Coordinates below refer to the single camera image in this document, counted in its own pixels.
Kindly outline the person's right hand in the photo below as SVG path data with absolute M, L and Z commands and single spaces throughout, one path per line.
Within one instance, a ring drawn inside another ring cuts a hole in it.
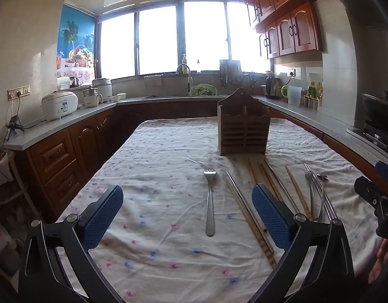
M 373 269 L 371 269 L 371 272 L 369 273 L 369 284 L 373 284 L 379 278 L 385 265 L 388 262 L 388 239 L 382 240 L 379 250 L 377 251 L 376 258 L 377 260 L 373 266 Z

